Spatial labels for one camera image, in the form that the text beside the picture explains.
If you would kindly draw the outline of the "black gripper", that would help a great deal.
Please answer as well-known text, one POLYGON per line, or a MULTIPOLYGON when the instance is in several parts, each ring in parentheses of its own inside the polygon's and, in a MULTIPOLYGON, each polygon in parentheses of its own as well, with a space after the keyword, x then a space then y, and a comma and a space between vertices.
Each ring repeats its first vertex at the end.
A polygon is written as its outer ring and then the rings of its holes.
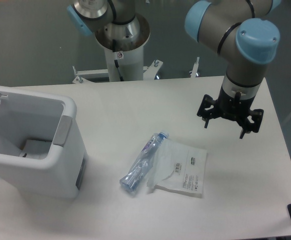
POLYGON ((217 100, 210 95, 205 94, 197 112, 205 122, 204 128, 208 127, 211 119, 217 119, 220 116, 227 120, 236 121, 242 128, 239 138, 243 139, 245 134, 251 132, 258 133, 263 120, 264 110, 250 107, 259 90, 259 85, 241 86, 232 82, 225 75, 222 81, 221 89, 217 100))

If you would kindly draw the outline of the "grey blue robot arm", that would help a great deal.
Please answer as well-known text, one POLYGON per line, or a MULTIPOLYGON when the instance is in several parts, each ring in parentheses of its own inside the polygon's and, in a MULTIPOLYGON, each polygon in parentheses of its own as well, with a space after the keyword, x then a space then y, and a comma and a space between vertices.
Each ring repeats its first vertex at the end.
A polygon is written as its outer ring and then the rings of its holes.
MULTIPOLYGON (((280 32, 263 20, 278 0, 200 0, 188 11, 184 29, 227 63, 217 99, 205 95, 197 115, 208 123, 236 122, 241 134, 257 133, 264 111, 251 105, 275 58, 280 32)), ((143 48, 150 37, 147 20, 133 0, 76 0, 67 13, 78 31, 94 35, 104 49, 110 81, 145 79, 143 48)))

